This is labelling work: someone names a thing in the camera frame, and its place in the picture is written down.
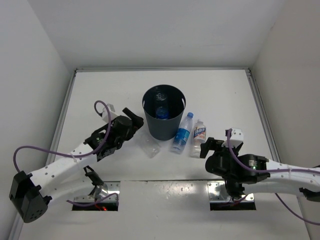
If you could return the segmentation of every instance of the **plastic bottle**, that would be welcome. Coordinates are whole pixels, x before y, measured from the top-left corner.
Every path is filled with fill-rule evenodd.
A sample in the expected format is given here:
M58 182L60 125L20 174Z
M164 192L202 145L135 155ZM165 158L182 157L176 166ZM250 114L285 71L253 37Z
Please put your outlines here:
M169 119L168 97L163 92L157 92L154 96L155 117L157 119Z
M192 130L193 117L194 117L194 114L192 112L189 112L187 116L180 123L178 132L176 133L173 140L173 145L172 145L173 152L181 154L185 149L190 132Z
M198 122L194 125L192 149L190 152L191 157L200 158L201 144L206 142L206 132L206 126L198 119Z

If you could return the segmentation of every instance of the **black bin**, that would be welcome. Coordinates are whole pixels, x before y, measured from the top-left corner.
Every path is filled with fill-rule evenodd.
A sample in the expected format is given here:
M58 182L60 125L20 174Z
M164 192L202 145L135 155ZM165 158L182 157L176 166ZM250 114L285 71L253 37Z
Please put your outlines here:
M167 95L169 119L166 120L156 118L155 95L159 92ZM155 139L166 141L172 139L178 131L186 107L186 98L174 86L158 85L146 91L142 98L142 107L150 134Z

